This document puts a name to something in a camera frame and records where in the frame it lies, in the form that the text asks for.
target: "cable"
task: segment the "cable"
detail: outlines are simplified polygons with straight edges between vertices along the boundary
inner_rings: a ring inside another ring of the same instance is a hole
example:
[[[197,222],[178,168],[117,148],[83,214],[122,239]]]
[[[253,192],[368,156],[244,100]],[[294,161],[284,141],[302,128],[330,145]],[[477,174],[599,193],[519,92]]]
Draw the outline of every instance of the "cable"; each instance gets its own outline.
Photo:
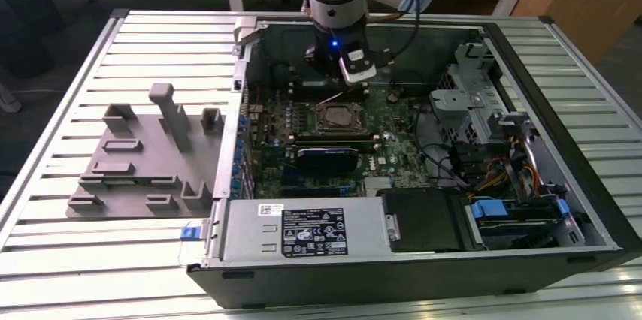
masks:
[[[421,3],[420,3],[421,0],[412,0],[412,2],[413,2],[413,9],[414,9],[412,33],[409,35],[408,41],[402,44],[401,48],[392,54],[390,56],[392,59],[398,57],[398,55],[408,49],[409,45],[413,42],[413,39],[417,37],[418,23],[421,22]]]
[[[495,157],[493,159],[491,159],[491,162],[488,162],[488,166],[485,167],[485,169],[487,169],[485,178],[488,178],[488,176],[491,175],[492,164],[495,162],[500,162],[503,160],[505,160],[505,158],[503,158],[503,157]]]
[[[535,195],[539,195],[539,188],[537,188],[539,174],[537,174],[537,171],[528,165],[524,165],[523,168],[525,168],[531,172],[532,192],[535,193]]]

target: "floor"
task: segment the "floor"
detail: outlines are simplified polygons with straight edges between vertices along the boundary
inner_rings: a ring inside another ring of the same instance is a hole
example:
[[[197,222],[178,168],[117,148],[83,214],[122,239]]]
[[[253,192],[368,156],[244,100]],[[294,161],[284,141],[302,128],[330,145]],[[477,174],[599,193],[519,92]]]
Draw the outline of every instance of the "floor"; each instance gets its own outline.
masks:
[[[0,79],[22,103],[18,113],[0,112],[0,200],[19,171],[63,90],[114,8],[140,10],[228,10],[226,0],[54,0],[66,28],[45,37],[55,66],[43,75],[17,80],[0,68]],[[244,0],[246,11],[297,11],[300,0]],[[642,24],[633,25],[599,71],[642,116]]]

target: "red wire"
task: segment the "red wire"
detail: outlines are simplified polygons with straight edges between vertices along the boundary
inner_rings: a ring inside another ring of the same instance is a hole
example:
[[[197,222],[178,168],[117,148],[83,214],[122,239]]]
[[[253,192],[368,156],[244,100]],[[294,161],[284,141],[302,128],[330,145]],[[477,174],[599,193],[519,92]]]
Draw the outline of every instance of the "red wire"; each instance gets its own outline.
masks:
[[[485,178],[488,178],[488,176],[491,175],[492,164],[496,161],[503,161],[503,160],[505,160],[505,157],[495,157],[493,159],[491,159],[491,162],[488,162],[488,166],[487,166]]]

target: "metal bracket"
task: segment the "metal bracket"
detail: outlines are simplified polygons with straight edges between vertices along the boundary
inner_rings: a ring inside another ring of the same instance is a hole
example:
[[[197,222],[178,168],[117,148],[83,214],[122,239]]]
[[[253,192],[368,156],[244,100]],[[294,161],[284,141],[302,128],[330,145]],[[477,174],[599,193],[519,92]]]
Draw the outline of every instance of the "metal bracket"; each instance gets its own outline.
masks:
[[[485,107],[481,96],[456,89],[437,89],[429,93],[436,108],[441,111],[468,111]]]
[[[256,16],[238,16],[233,23],[232,34],[236,46],[242,46],[254,41],[260,37],[256,29]]]
[[[398,234],[397,217],[394,215],[385,215],[385,233],[388,234],[389,242],[401,239],[401,234]]]
[[[528,115],[524,112],[509,112],[507,114],[492,113],[487,120],[488,129],[491,130],[491,139],[503,139],[503,126],[519,126],[528,120]]]

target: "orange wire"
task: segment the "orange wire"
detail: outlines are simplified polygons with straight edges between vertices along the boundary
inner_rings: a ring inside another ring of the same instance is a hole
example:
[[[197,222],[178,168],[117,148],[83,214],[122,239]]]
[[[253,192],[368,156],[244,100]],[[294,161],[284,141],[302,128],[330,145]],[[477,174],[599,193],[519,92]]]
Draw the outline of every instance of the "orange wire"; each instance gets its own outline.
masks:
[[[539,174],[537,174],[537,171],[528,165],[524,165],[523,168],[525,168],[531,172],[532,191],[535,192],[535,195],[539,195],[539,190],[537,190]]]
[[[505,160],[505,157],[495,157],[493,159],[491,159],[491,162],[488,162],[488,166],[485,167],[485,178],[488,178],[488,176],[491,175],[491,168],[492,168],[492,164],[496,162],[496,161],[503,161]]]

